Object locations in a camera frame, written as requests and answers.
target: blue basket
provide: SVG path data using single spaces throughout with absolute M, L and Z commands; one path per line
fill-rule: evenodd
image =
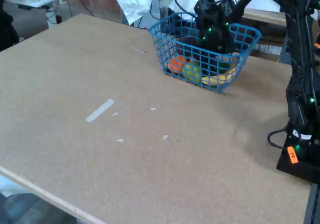
M 224 92 L 239 75 L 261 32 L 241 24 L 230 24 L 237 53 L 219 54 L 178 41 L 186 36 L 199 38 L 196 22 L 184 20 L 185 15 L 174 13 L 150 28 L 164 72 L 194 85 Z

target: wooden table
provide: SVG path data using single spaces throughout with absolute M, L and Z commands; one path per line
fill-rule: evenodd
M 288 120 L 287 65 L 250 57 L 221 95 L 163 74 L 147 31 L 86 15 L 5 50 L 0 64 L 0 174 L 70 214 L 303 222 L 310 185 L 277 171 L 279 150 L 266 145 Z

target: paper scrap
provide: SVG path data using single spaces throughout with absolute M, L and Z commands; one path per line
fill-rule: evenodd
M 105 112 L 108 108 L 110 108 L 115 102 L 112 99 L 109 99 L 103 105 L 100 106 L 95 112 L 93 112 L 90 116 L 88 116 L 85 120 L 87 122 L 94 121 L 97 117 L 99 117 L 103 112 Z
M 130 47 L 131 47 L 131 48 L 134 48 L 136 51 L 138 51 L 138 52 L 140 52 L 140 53 L 146 53 L 145 51 L 141 51 L 140 49 L 137 49 L 137 48 L 135 48 L 135 47 L 133 47 L 133 46 L 131 46 L 131 45 L 130 45 Z

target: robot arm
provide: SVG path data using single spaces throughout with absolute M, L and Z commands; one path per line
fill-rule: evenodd
M 194 9 L 199 29 L 198 46 L 218 53 L 234 51 L 233 38 L 227 24 L 240 21 L 244 9 L 251 0 L 199 0 Z M 291 54 L 292 75 L 286 89 L 288 101 L 288 125 L 286 127 L 286 147 L 293 147 L 301 162 L 317 166 L 317 171 L 306 175 L 305 168 L 277 168 L 314 183 L 320 183 L 320 150 L 313 157 L 315 140 L 320 140 L 320 76 L 316 71 L 312 38 L 314 8 L 319 8 L 320 0 L 275 0 L 285 13 L 288 31 L 288 52 Z

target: white tape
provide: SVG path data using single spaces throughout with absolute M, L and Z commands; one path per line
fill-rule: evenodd
M 295 135 L 297 138 L 299 137 L 299 133 L 295 129 L 293 130 L 292 134 Z M 305 135 L 302 133 L 300 133 L 300 136 L 302 140 L 310 140 L 312 137 L 311 135 Z
M 90 116 L 88 116 L 85 120 L 87 122 L 94 121 L 97 117 L 99 117 L 103 112 L 105 112 L 108 108 L 110 108 L 115 102 L 112 99 L 109 99 L 103 105 L 100 106 L 95 112 L 93 112 Z

